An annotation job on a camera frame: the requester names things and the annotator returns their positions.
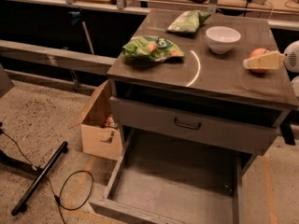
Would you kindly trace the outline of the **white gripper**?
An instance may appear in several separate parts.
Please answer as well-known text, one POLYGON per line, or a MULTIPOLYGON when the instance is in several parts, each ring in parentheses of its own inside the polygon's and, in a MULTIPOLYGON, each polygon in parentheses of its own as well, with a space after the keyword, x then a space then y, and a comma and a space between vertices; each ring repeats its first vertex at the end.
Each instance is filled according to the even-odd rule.
POLYGON ((249 70, 279 69, 284 64, 289 71, 299 73, 299 40, 285 48, 283 55, 275 50, 243 61, 243 66, 249 70))

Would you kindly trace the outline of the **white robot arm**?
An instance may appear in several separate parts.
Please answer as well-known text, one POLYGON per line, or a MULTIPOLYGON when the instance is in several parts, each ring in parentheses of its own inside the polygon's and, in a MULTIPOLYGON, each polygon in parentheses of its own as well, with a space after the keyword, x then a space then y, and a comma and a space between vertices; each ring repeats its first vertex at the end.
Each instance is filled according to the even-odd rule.
POLYGON ((254 49, 242 62, 251 79, 241 78, 248 89, 260 94, 274 94, 294 89, 299 95, 298 42, 292 42, 283 52, 266 48, 254 49))

